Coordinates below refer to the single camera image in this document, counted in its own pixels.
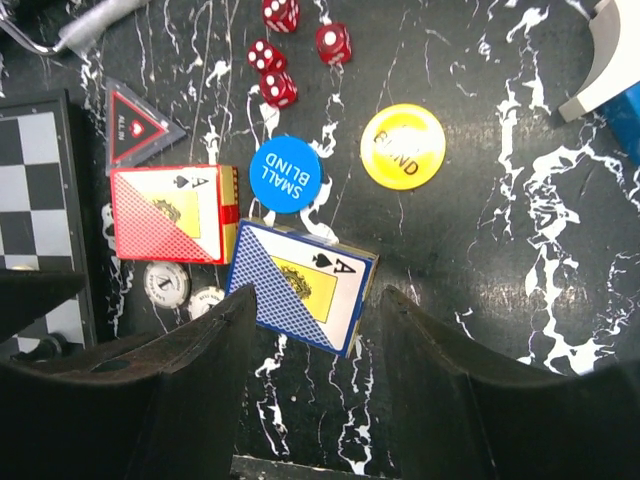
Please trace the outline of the black poker set case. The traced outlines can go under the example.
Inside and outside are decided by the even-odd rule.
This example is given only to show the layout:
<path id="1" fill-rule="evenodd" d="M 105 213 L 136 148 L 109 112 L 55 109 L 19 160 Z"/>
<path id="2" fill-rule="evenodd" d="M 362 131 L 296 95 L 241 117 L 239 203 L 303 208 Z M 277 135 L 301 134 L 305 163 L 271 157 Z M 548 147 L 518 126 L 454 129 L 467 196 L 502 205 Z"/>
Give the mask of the black poker set case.
<path id="1" fill-rule="evenodd" d="M 113 24 L 145 7 L 149 0 L 99 1 L 79 17 L 64 25 L 53 44 L 36 42 L 15 23 L 16 10 L 22 1 L 1 2 L 1 31 L 26 51 L 41 57 L 53 57 L 65 50 L 78 56 L 91 49 Z"/>

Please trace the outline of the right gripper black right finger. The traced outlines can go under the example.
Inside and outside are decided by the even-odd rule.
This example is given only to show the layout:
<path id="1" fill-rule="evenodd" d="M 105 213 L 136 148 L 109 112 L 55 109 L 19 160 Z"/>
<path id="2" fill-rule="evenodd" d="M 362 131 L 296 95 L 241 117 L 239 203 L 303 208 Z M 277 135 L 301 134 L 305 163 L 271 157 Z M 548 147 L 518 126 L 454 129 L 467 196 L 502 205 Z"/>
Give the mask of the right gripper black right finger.
<path id="1" fill-rule="evenodd" d="M 520 363 L 382 293 L 383 353 L 406 479 L 635 479 L 639 365 L 578 377 Z"/>

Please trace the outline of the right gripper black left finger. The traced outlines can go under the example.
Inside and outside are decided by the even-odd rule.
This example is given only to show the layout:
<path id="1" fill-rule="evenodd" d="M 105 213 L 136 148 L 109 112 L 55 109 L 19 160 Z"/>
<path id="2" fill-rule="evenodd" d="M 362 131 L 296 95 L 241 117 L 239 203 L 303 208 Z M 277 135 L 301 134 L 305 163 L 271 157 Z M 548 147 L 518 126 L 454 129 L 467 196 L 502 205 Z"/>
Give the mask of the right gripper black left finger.
<path id="1" fill-rule="evenodd" d="M 1 366 L 5 479 L 225 479 L 257 299 L 252 286 L 162 336 Z"/>

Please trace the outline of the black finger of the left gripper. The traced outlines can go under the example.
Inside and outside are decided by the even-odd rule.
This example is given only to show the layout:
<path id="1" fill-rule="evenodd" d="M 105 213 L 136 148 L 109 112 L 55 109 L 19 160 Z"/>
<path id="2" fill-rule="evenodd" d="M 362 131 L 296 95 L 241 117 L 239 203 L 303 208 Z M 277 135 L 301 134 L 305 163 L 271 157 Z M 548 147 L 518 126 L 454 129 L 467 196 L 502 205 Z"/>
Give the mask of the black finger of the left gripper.
<path id="1" fill-rule="evenodd" d="M 1 342 L 71 299 L 85 287 L 77 272 L 1 270 Z"/>

